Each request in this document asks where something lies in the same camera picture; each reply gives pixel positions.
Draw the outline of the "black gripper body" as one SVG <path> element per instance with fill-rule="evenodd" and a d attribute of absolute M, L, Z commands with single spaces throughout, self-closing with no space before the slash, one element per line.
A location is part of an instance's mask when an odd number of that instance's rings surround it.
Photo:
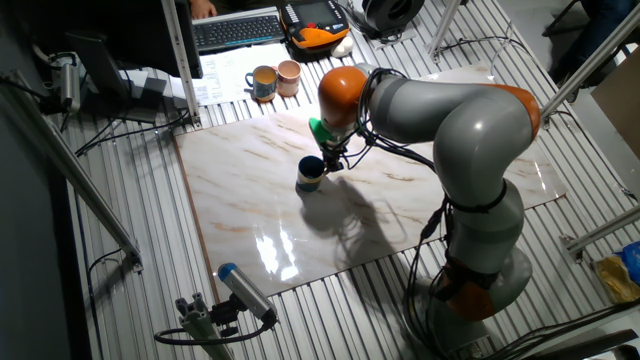
<path fill-rule="evenodd" d="M 322 144 L 322 153 L 325 163 L 339 162 L 341 156 L 346 152 L 346 146 L 340 143 L 326 141 Z"/>

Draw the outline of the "bare person hand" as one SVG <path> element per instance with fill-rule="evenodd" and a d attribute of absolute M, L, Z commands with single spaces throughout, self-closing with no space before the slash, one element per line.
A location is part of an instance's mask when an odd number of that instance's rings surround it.
<path fill-rule="evenodd" d="M 194 20 L 214 17 L 218 14 L 215 5 L 210 0 L 189 0 L 191 16 Z"/>

